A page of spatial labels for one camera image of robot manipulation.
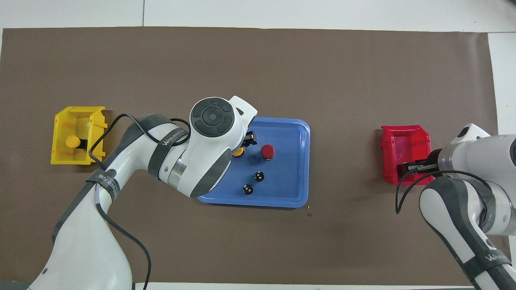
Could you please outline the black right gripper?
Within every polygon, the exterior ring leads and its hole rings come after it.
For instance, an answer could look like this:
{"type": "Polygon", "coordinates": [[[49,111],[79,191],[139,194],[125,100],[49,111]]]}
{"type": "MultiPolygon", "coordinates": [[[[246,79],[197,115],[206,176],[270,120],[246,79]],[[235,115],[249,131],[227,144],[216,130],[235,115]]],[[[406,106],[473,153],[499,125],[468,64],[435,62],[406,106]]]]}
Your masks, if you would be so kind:
{"type": "Polygon", "coordinates": [[[431,173],[439,170],[439,166],[437,164],[439,160],[439,155],[442,151],[441,149],[433,150],[428,155],[426,159],[423,160],[415,160],[414,162],[406,163],[407,173],[409,174],[417,174],[417,173],[431,173]]]}

